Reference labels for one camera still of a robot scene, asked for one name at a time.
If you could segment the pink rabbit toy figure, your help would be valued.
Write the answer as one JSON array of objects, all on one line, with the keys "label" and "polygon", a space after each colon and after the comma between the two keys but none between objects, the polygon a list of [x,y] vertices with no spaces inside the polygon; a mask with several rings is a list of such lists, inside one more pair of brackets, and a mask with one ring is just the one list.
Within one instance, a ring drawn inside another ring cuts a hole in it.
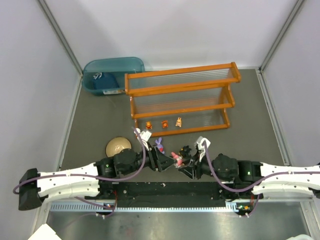
[{"label": "pink rabbit toy figure", "polygon": [[174,159],[174,165],[176,168],[179,168],[183,165],[183,158],[174,152],[171,152],[171,156]]}]

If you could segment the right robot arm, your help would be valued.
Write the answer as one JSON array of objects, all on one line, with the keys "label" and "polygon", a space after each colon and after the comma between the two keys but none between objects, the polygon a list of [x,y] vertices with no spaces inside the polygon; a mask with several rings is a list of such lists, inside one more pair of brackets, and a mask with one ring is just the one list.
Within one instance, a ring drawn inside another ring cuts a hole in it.
[{"label": "right robot arm", "polygon": [[280,166],[260,161],[237,160],[220,153],[210,159],[204,149],[191,155],[186,146],[172,154],[178,170],[190,179],[211,176],[227,199],[254,198],[264,194],[303,194],[320,197],[320,166]]}]

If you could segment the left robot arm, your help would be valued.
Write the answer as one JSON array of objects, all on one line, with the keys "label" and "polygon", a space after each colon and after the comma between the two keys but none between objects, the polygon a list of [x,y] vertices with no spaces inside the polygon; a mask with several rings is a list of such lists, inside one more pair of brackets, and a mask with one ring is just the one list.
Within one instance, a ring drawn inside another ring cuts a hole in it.
[{"label": "left robot arm", "polygon": [[37,209],[43,203],[60,199],[107,197],[112,192],[112,182],[127,181],[145,167],[162,172],[174,163],[172,157],[166,156],[157,147],[143,147],[140,153],[127,148],[112,157],[64,171],[28,169],[13,193],[18,195],[20,211]]}]

